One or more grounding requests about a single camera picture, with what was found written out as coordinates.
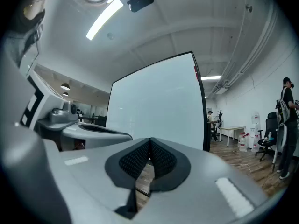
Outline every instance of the ceiling light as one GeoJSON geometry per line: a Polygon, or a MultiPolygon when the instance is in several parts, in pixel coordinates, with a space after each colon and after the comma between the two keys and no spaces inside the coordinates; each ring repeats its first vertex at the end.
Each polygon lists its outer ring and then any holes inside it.
{"type": "Polygon", "coordinates": [[[112,3],[114,0],[108,0],[106,3],[112,3]]]}
{"type": "Polygon", "coordinates": [[[67,91],[70,90],[70,86],[69,86],[69,84],[67,84],[67,83],[63,83],[60,87],[61,87],[62,89],[64,89],[64,90],[67,90],[67,91]]]}
{"type": "Polygon", "coordinates": [[[89,40],[92,40],[93,37],[97,34],[99,29],[105,24],[105,22],[114,14],[116,13],[121,7],[123,3],[119,0],[114,0],[97,18],[94,22],[90,30],[88,31],[86,37],[89,40]]]}
{"type": "Polygon", "coordinates": [[[201,80],[218,80],[221,76],[214,76],[214,77],[202,77],[201,80]]]}
{"type": "Polygon", "coordinates": [[[216,95],[222,95],[224,92],[226,92],[228,89],[227,88],[220,88],[217,92],[216,95]]]}

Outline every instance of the table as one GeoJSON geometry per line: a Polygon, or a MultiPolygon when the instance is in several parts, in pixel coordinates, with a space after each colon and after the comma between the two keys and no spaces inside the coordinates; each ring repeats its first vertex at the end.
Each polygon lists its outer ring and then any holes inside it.
{"type": "Polygon", "coordinates": [[[231,136],[231,132],[234,131],[234,134],[233,134],[233,138],[235,137],[235,130],[238,130],[238,129],[244,129],[245,131],[245,126],[230,126],[230,127],[221,127],[220,128],[220,131],[219,131],[219,140],[221,140],[221,130],[228,130],[228,144],[227,144],[227,147],[229,145],[229,137],[231,136]]]}
{"type": "Polygon", "coordinates": [[[79,116],[78,119],[80,120],[80,122],[82,122],[83,119],[86,120],[91,120],[92,123],[96,120],[95,118],[90,118],[90,117],[83,117],[83,116],[79,116]]]}

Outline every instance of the security camera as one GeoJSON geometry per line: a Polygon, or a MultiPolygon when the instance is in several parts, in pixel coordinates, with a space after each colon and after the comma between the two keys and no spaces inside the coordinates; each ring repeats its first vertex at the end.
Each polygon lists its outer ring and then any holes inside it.
{"type": "Polygon", "coordinates": [[[154,0],[130,0],[127,2],[127,4],[130,7],[130,10],[133,13],[138,12],[140,9],[152,4],[154,0]]]}

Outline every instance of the shirt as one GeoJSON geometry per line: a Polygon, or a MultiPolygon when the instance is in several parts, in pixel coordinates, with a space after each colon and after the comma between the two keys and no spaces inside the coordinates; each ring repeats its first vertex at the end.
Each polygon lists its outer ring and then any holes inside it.
{"type": "Polygon", "coordinates": [[[207,119],[211,122],[211,128],[213,128],[213,124],[212,124],[212,116],[208,115],[207,119]]]}
{"type": "Polygon", "coordinates": [[[285,95],[284,97],[282,97],[282,94],[284,92],[284,89],[282,89],[280,97],[283,99],[283,101],[286,104],[286,107],[290,110],[290,118],[289,121],[295,121],[297,120],[297,113],[295,109],[292,109],[289,107],[289,101],[292,101],[294,103],[294,99],[293,99],[293,95],[292,95],[292,91],[290,88],[286,88],[285,90],[285,95]]]}

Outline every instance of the office chair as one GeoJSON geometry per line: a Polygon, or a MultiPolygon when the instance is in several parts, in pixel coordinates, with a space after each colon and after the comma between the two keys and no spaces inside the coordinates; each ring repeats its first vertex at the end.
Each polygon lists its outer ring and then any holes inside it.
{"type": "Polygon", "coordinates": [[[260,158],[260,161],[262,161],[263,157],[269,153],[269,151],[270,151],[269,149],[273,150],[271,148],[271,146],[275,145],[277,142],[277,131],[276,131],[277,129],[278,129],[278,122],[277,122],[276,112],[271,112],[268,114],[268,118],[266,119],[266,131],[265,131],[264,137],[265,138],[268,137],[269,132],[272,132],[272,137],[274,138],[274,140],[263,143],[263,140],[264,140],[264,139],[262,139],[263,129],[258,130],[258,132],[260,132],[260,137],[261,137],[261,139],[258,141],[258,144],[260,146],[265,147],[265,150],[256,152],[256,156],[257,156],[257,154],[263,154],[263,156],[260,158]]]}

